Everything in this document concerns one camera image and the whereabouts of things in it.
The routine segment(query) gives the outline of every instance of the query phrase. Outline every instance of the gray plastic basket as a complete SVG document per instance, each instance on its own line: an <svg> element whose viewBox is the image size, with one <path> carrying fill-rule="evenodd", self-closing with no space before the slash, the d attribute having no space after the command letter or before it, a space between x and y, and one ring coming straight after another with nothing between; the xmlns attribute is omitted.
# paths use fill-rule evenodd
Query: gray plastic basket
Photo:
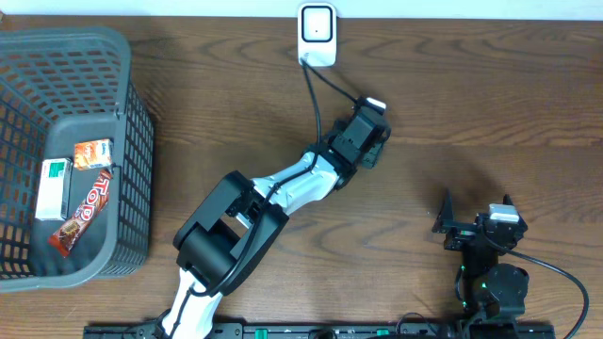
<svg viewBox="0 0 603 339"><path fill-rule="evenodd" d="M154 128L130 81L130 48L107 28L0 33L0 293L128 275L149 240ZM109 203L71 254L47 239L62 221L34 219L41 161L77 142L114 142ZM74 170L70 217L99 169Z"/></svg>

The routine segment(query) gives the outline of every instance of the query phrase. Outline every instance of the tabletop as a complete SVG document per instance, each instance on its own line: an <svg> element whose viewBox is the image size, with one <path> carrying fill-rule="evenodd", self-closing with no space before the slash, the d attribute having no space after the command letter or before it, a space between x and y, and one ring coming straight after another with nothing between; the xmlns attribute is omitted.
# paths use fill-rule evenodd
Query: tabletop
<svg viewBox="0 0 603 339"><path fill-rule="evenodd" d="M132 48L132 78L155 123L149 258L135 274L65 290L0 295L0 337L77 338L171 307L176 231L225 174L270 175L315 139L295 19L8 16L3 30L105 25ZM603 23L466 20L338 22L322 72L388 105L375 169L292 215L219 315L249 322L389 322L461 312L459 252L431 228L449 189L471 220L505 193L529 225L517 250L569 270L591 296L579 338L603 336ZM349 116L314 82L322 127ZM558 337L582 298L567 279L530 275L521 320Z"/></svg>

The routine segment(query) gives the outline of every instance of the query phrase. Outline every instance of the chocolate bar wrapper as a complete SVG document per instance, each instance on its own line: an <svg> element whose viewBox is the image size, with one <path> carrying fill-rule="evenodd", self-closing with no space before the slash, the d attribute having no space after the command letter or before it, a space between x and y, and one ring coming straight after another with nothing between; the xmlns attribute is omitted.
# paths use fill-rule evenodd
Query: chocolate bar wrapper
<svg viewBox="0 0 603 339"><path fill-rule="evenodd" d="M86 199L79 204L72 217L48 238L48 243L57 248L63 257L69 255L77 240L108 203L109 181L112 178L111 173L101 169Z"/></svg>

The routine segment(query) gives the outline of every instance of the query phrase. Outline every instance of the white background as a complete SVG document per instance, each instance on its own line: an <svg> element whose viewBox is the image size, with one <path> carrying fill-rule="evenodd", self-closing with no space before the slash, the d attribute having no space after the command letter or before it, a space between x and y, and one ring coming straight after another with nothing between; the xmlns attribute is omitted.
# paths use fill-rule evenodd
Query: white background
<svg viewBox="0 0 603 339"><path fill-rule="evenodd" d="M302 0L0 0L6 14L295 17ZM603 0L331 0L342 18L603 20Z"/></svg>

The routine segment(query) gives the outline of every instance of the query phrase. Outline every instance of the small orange package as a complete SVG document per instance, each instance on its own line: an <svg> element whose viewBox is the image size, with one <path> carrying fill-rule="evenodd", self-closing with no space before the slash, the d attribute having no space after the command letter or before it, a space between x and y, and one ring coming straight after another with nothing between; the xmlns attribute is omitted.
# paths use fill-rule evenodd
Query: small orange package
<svg viewBox="0 0 603 339"><path fill-rule="evenodd" d="M78 170L109 167L113 164L113 142L110 139L75 144L73 166Z"/></svg>

